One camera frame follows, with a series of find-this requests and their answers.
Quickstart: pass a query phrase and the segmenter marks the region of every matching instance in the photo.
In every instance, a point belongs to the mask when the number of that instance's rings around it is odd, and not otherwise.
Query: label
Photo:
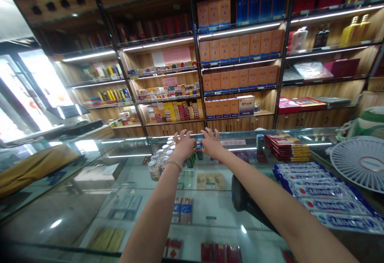
[[[223,146],[239,146],[239,145],[247,145],[245,140],[222,140],[220,141]]]
[[[208,225],[216,225],[216,217],[214,216],[206,216]]]

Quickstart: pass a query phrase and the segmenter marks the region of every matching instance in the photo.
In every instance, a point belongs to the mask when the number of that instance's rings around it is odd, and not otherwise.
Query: price tag
[[[216,225],[216,217],[215,216],[206,216],[208,225]]]

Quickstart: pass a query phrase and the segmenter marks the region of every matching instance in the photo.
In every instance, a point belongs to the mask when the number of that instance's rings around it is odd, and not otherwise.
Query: wooden shelf
[[[258,116],[273,115],[272,112],[268,110],[261,110],[259,113],[256,113],[253,116],[241,116],[241,117],[230,117],[230,118],[220,118],[220,119],[207,119],[207,121],[216,121],[216,120],[228,120],[228,119],[243,119],[243,118],[254,118]]]
[[[112,129],[125,129],[125,128],[134,128],[134,127],[141,127],[141,125],[136,124],[136,125],[118,126],[118,127],[112,127]]]
[[[199,120],[184,120],[184,121],[177,121],[177,122],[148,123],[145,125],[145,127],[162,126],[162,125],[170,125],[170,124],[193,123],[193,122],[204,122],[204,120],[199,119]]]

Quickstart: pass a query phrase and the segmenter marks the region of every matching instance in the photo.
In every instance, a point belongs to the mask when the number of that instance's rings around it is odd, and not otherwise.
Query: cabinet door
[[[281,114],[277,116],[277,129],[295,129],[299,128],[299,122],[302,118],[301,113]]]

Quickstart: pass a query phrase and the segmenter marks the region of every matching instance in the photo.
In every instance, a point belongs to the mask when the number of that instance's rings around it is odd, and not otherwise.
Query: red box
[[[334,78],[355,76],[357,67],[359,66],[360,58],[358,59],[341,59],[333,62],[325,63],[325,69],[333,74]]]
[[[317,101],[311,97],[292,98],[291,100],[300,105],[301,111],[321,110],[327,107],[326,103]]]
[[[296,102],[286,97],[280,97],[279,114],[298,113],[301,111],[301,106]]]

